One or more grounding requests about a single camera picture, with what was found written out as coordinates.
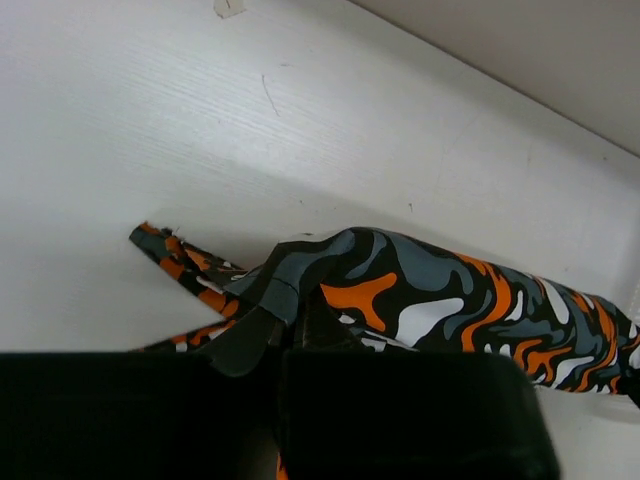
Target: white wall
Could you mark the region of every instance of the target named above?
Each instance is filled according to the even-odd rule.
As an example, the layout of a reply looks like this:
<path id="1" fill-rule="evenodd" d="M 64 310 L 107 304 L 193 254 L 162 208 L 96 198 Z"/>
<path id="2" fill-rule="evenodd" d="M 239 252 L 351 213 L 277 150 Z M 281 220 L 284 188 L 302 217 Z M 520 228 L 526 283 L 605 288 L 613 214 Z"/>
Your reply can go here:
<path id="1" fill-rule="evenodd" d="M 352 1 L 640 152 L 640 2 Z"/>
<path id="2" fill-rule="evenodd" d="M 248 266 L 291 233 L 377 225 L 630 299 L 637 158 L 349 3 L 0 8 L 2 350 L 211 322 L 127 242 L 145 219 Z M 636 412 L 544 402 L 565 478 L 637 468 Z"/>

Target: gray patch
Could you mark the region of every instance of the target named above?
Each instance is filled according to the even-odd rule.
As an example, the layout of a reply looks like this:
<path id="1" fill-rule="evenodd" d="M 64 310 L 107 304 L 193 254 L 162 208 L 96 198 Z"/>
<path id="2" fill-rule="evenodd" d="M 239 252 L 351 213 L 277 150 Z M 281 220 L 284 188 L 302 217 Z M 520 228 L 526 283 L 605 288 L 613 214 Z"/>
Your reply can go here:
<path id="1" fill-rule="evenodd" d="M 489 327 L 489 332 L 500 337 L 519 338 L 526 340 L 529 338 L 551 337 L 551 343 L 560 344 L 566 340 L 563 330 L 553 330 L 548 320 L 532 322 L 530 318 L 523 318 L 519 322 L 509 325 L 494 325 Z"/>
<path id="2" fill-rule="evenodd" d="M 427 292 L 442 291 L 450 282 L 451 274 L 458 273 L 465 294 L 473 291 L 473 279 L 459 261 L 431 255 L 419 245 L 397 233 L 382 231 L 393 243 L 398 262 L 407 282 Z"/>
<path id="3" fill-rule="evenodd" d="M 501 266 L 500 271 L 506 277 L 506 279 L 509 280 L 509 282 L 520 283 L 524 286 L 526 290 L 526 298 L 524 299 L 527 304 L 526 312 L 529 315 L 533 315 L 537 308 L 536 305 L 540 305 L 543 302 L 540 285 L 538 285 L 535 280 L 516 270 Z"/>
<path id="4" fill-rule="evenodd" d="M 300 280 L 307 269 L 316 261 L 349 252 L 355 245 L 355 235 L 344 230 L 333 237 L 331 243 L 320 252 L 292 252 L 277 265 L 269 285 L 262 294 L 258 305 L 283 320 L 288 325 L 295 322 L 300 303 Z M 227 285 L 229 293 L 242 296 L 251 287 L 256 277 L 241 278 Z"/>
<path id="5" fill-rule="evenodd" d="M 345 275 L 345 278 L 351 280 L 352 278 L 357 278 L 366 273 L 369 266 L 376 259 L 380 251 L 387 245 L 387 241 L 385 238 L 378 232 L 373 232 L 373 246 L 371 247 L 371 255 L 367 258 L 363 263 L 355 267 L 349 273 Z"/>

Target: white shelf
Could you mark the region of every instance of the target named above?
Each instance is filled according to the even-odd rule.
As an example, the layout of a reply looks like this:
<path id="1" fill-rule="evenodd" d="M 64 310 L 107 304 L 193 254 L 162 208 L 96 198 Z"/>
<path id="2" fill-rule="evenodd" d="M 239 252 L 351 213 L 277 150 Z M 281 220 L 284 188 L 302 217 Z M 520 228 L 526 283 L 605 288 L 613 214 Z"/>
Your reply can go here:
<path id="1" fill-rule="evenodd" d="M 2 7 L 1 350 L 210 322 L 127 243 L 145 219 L 249 266 L 283 236 L 376 225 L 628 307 L 637 158 L 346 2 L 245 7 Z M 543 396 L 565 478 L 629 478 L 640 430 L 587 401 Z"/>

